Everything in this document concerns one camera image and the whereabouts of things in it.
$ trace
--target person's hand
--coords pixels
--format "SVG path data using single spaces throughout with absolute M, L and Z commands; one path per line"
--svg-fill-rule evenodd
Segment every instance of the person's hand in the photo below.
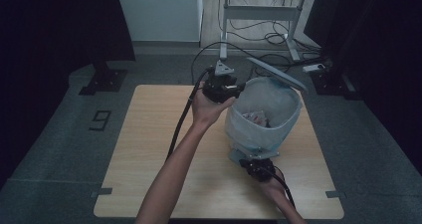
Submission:
M 205 125 L 206 127 L 211 126 L 215 121 L 217 121 L 221 112 L 230 107 L 235 98 L 232 97 L 223 104 L 216 104 L 210 101 L 202 93 L 202 87 L 204 83 L 201 82 L 199 85 L 200 90 L 195 95 L 192 103 L 192 113 L 193 113 L 193 124 Z
M 283 181 L 285 180 L 283 174 L 278 169 L 276 169 L 276 175 L 278 175 Z M 285 188 L 274 177 L 272 177 L 267 182 L 260 182 L 259 185 L 264 194 L 271 200 L 274 200 L 275 198 L 280 196 L 287 198 Z

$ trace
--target object in bucket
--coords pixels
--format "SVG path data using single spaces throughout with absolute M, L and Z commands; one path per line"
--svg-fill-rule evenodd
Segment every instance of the object in bucket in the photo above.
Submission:
M 260 112 L 248 112 L 248 113 L 244 113 L 242 114 L 242 116 L 256 124 L 262 127 L 270 127 L 270 122 L 268 121 L 267 117 L 264 114 L 264 111 L 260 111 Z

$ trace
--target wrist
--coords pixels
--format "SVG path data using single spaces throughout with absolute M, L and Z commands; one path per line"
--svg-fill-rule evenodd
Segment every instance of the wrist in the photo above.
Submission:
M 190 128 L 194 131 L 205 133 L 211 125 L 206 122 L 194 121 Z
M 272 190 L 270 197 L 274 202 L 289 201 L 284 190 Z
M 278 193 L 275 195 L 273 201 L 283 213 L 290 208 L 294 208 L 284 193 Z

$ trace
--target black cable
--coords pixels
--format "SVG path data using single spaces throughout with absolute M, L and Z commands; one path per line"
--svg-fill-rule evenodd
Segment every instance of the black cable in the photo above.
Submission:
M 176 130 L 174 131 L 174 135 L 173 138 L 171 140 L 171 144 L 170 147 L 168 148 L 168 153 L 167 153 L 167 157 L 165 158 L 165 160 L 168 159 L 168 157 L 170 157 L 171 153 L 173 153 L 174 150 L 174 146 L 176 145 L 176 141 L 177 141 L 177 136 L 179 135 L 180 129 L 182 128 L 183 122 L 186 118 L 187 113 L 189 112 L 190 106 L 192 105 L 193 99 L 195 98 L 196 92 L 198 91 L 199 88 L 199 84 L 202 81 L 202 78 L 205 76 L 205 74 L 207 74 L 209 72 L 209 69 L 206 69 L 201 76 L 199 77 L 198 81 L 195 84 L 195 87 L 192 90 L 192 93 L 189 96 L 189 99 L 187 100 L 186 106 L 183 110 L 182 116 L 179 119 L 179 122 L 177 123 L 177 127 Z
M 221 0 L 218 0 L 218 10 L 217 10 L 218 26 L 219 26 L 220 30 L 221 30 L 221 31 L 223 31 L 223 28 L 221 27 L 221 20 L 220 20 L 220 7 L 221 7 Z M 266 34 L 266 35 L 265 35 L 265 37 L 264 37 L 264 38 L 259 38 L 259 39 L 245 38 L 245 37 L 243 37 L 243 36 L 241 36 L 241 35 L 239 35 L 239 34 L 237 34 L 237 33 L 234 33 L 234 32 L 227 32 L 227 31 L 226 31 L 226 34 L 234 35 L 234 36 L 237 36 L 237 37 L 239 37 L 239 38 L 241 38 L 241 39 L 243 39 L 243 40 L 246 40 L 246 41 L 251 41 L 251 42 L 260 42 L 260 41 L 264 41 L 264 40 L 266 40 L 268 43 L 270 43 L 270 44 L 272 44 L 272 45 L 277 45 L 277 46 L 282 45 L 282 44 L 285 42 L 285 39 L 284 39 L 283 34 L 280 34 L 280 33 L 278 33 L 278 32 L 276 31 L 276 29 L 275 29 L 275 24 L 280 25 L 281 27 L 285 28 L 287 32 L 289 32 L 289 30 L 288 30 L 288 29 L 287 29 L 287 28 L 286 28 L 283 24 L 281 24 L 281 23 L 279 23 L 279 22 L 276 22 L 276 21 L 264 21 L 264 22 L 259 22 L 259 23 L 256 23 L 256 24 L 253 24 L 253 25 L 249 25 L 249 26 L 246 26 L 246 27 L 236 28 L 236 27 L 233 25 L 232 20 L 229 20 L 230 25 L 231 25 L 231 26 L 233 27 L 233 29 L 235 29 L 235 30 L 243 30 L 243 29 L 247 29 L 247 28 L 252 28 L 252 27 L 255 27 L 255 26 L 258 26 L 258 25 L 261 25 L 261 24 L 264 24 L 264 23 L 268 23 L 268 22 L 273 23 L 273 29 L 274 29 L 275 33 L 268 33 L 268 34 Z M 280 36 L 280 37 L 282 37 L 282 39 L 283 39 L 283 41 L 282 41 L 282 42 L 280 42 L 280 43 L 275 43 L 275 42 L 272 42 L 272 41 L 270 40 L 270 39 L 272 39 L 272 38 L 274 38 L 274 37 L 279 37 L 279 36 Z
M 270 170 L 268 170 L 264 166 L 261 166 L 260 165 L 260 168 L 262 170 L 264 170 L 265 172 L 267 172 L 268 174 L 271 174 L 274 178 L 276 178 L 277 181 L 280 182 L 280 184 L 282 184 L 283 188 L 285 188 L 286 194 L 288 194 L 289 201 L 292 203 L 293 207 L 295 207 L 295 209 L 296 209 L 295 201 L 293 200 L 293 196 L 292 196 L 292 193 L 290 191 L 290 188 L 289 188 L 288 184 L 286 184 L 286 182 L 283 181 L 283 179 L 280 178 L 276 173 L 271 172 Z
M 274 22 L 273 23 L 273 30 L 274 30 L 274 32 L 275 33 L 278 33 L 280 36 L 283 36 L 283 34 L 282 33 L 279 33 L 278 31 L 277 31 L 277 29 L 276 29 L 276 24 L 277 25 L 279 25 L 279 26 L 281 26 L 281 27 L 283 27 L 285 30 L 286 30 L 286 33 L 289 33 L 289 29 L 285 26 L 285 25 L 283 25 L 283 24 L 281 24 L 281 23 L 279 23 L 279 22 Z
M 306 60 L 302 60 L 302 61 L 299 61 L 299 62 L 294 62 L 293 66 L 303 66 L 303 65 L 313 64 L 313 63 L 323 63 L 326 59 L 327 59 L 327 57 L 318 57 L 318 58 L 313 58 L 313 59 L 306 59 Z
M 257 74 L 257 76 L 258 77 L 270 77 L 271 75 L 266 75 L 266 74 L 264 74 L 264 73 L 260 73 L 260 72 L 258 72 L 258 67 L 255 67 L 255 69 L 254 69 L 254 72 L 255 72 L 255 74 Z
M 279 57 L 279 58 L 283 58 L 285 61 L 287 61 L 287 63 L 286 64 L 275 64 L 275 63 L 267 62 L 264 59 L 264 58 L 267 58 L 267 57 Z M 268 65 L 271 65 L 271 66 L 274 66 L 274 67 L 289 67 L 289 66 L 292 65 L 292 63 L 289 60 L 289 58 L 287 58 L 285 56 L 282 56 L 282 55 L 279 55 L 279 54 L 266 54 L 266 55 L 261 56 L 260 57 L 260 60 L 263 61 L 263 62 L 265 62 L 265 63 L 267 63 Z
M 199 55 L 201 55 L 201 53 L 202 53 L 203 51 L 205 51 L 206 49 L 208 49 L 208 48 L 210 48 L 210 47 L 212 47 L 212 46 L 214 46 L 214 45 L 217 45 L 217 44 L 227 44 L 227 45 L 229 45 L 229 46 L 232 46 L 232 47 L 234 47 L 234 48 L 238 49 L 239 51 L 241 51 L 241 52 L 245 53 L 245 54 L 246 54 L 246 55 L 248 55 L 248 56 L 251 56 L 251 57 L 253 57 L 253 58 L 255 58 L 255 59 L 260 60 L 260 58 L 258 58 L 258 57 L 256 57 L 256 56 L 252 55 L 251 53 L 249 53 L 249 52 L 245 51 L 244 49 L 239 48 L 238 46 L 233 45 L 233 44 L 231 44 L 231 43 L 227 43 L 227 42 L 215 42 L 215 43 L 211 43 L 210 45 L 208 45 L 208 46 L 206 46 L 205 48 L 203 48 L 203 49 L 202 49 L 202 50 L 201 50 L 198 54 L 196 54 L 195 58 L 193 59 L 192 63 L 190 64 L 190 75 L 191 75 L 191 83 L 192 83 L 192 85 L 193 85 L 193 81 L 194 81 L 194 76 L 193 76 L 193 65 L 195 64 L 196 59 L 198 59 Z

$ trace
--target wooden table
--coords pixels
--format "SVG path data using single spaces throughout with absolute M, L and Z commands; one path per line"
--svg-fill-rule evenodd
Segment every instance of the wooden table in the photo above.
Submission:
M 223 28 L 220 41 L 220 60 L 227 59 L 227 20 L 270 20 L 270 21 L 290 21 L 288 34 L 284 34 L 286 45 L 294 61 L 299 61 L 297 46 L 293 41 L 296 27 L 301 17 L 305 0 L 299 0 L 295 6 L 236 6 L 231 5 L 229 0 L 224 0 L 223 5 Z
M 138 86 L 133 94 L 103 188 L 99 217 L 135 217 L 143 197 L 164 163 L 190 86 Z M 255 180 L 229 160 L 230 139 L 224 130 L 226 113 L 207 131 L 189 169 L 172 218 L 281 219 Z M 179 139 L 191 124 L 186 117 Z M 320 150 L 307 109 L 281 145 L 273 162 L 285 173 L 298 211 L 307 219 L 340 219 L 343 210 Z

